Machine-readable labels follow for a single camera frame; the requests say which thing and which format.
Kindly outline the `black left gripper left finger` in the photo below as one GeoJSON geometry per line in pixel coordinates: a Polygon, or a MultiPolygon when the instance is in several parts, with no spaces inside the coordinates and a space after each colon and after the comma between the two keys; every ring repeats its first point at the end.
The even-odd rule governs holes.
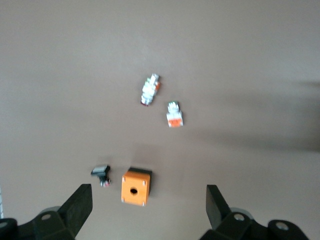
{"type": "Polygon", "coordinates": [[[2,240],[74,240],[91,214],[91,184],[81,184],[61,205],[41,211],[27,223],[18,225],[14,218],[0,220],[2,240]]]}

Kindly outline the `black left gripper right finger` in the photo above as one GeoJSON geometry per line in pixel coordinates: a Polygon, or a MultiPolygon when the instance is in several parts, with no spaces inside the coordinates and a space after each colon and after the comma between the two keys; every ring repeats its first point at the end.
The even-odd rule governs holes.
{"type": "Polygon", "coordinates": [[[248,214],[232,210],[217,185],[206,186],[206,213],[211,225],[202,240],[307,240],[306,234],[294,223],[275,219],[267,226],[248,214]]]}

